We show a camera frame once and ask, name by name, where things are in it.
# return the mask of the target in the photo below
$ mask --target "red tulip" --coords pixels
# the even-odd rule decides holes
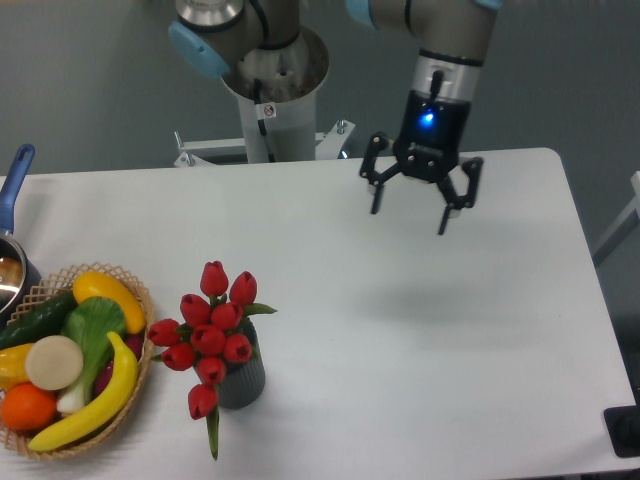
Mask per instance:
[[[196,373],[202,383],[217,385],[227,374],[227,366],[218,357],[204,357],[198,362]]]
[[[225,360],[232,363],[245,363],[251,358],[251,343],[241,333],[236,333],[227,338],[223,352]]]
[[[189,413],[198,420],[206,417],[218,405],[218,392],[207,385],[196,385],[189,392]]]
[[[251,305],[256,301],[258,294],[258,283],[249,272],[241,273],[231,286],[229,299],[240,305]]]
[[[196,351],[189,343],[178,343],[162,352],[162,361],[171,370],[182,372],[193,367]]]
[[[219,261],[207,262],[200,279],[200,289],[207,297],[219,297],[229,288],[229,279]]]
[[[172,318],[166,318],[151,325],[147,338],[158,347],[170,347],[180,341],[176,328],[180,324]]]
[[[204,298],[189,294],[182,297],[180,312],[187,325],[195,328],[209,321],[211,306]]]
[[[211,312],[211,323],[225,332],[233,330],[242,318],[242,307],[235,302],[218,305]]]
[[[220,355],[226,342],[224,332],[213,325],[198,325],[191,334],[191,345],[203,355]]]

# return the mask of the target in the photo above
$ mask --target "blue pot handle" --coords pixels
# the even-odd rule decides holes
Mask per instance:
[[[9,174],[0,190],[0,233],[13,233],[13,210],[16,198],[35,154],[36,149],[33,145],[22,145],[11,164]]]

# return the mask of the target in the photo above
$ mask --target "cooking pot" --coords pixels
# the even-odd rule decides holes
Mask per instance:
[[[40,273],[12,236],[16,198],[35,153],[33,145],[18,149],[0,190],[0,330],[31,287],[40,281]]]

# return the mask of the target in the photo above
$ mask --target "lettuce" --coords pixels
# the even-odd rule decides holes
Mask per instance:
[[[91,297],[69,314],[61,335],[80,346],[83,355],[82,373],[58,397],[58,411],[69,415],[81,410],[91,401],[93,383],[113,357],[107,332],[126,333],[124,313],[113,300]]]

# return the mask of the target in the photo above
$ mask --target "gray vase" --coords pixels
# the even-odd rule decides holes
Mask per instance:
[[[242,333],[249,339],[251,347],[258,352],[258,358],[253,358],[247,363],[227,365],[227,376],[218,389],[218,405],[232,410],[246,407],[257,399],[264,389],[266,380],[258,335],[251,321]]]

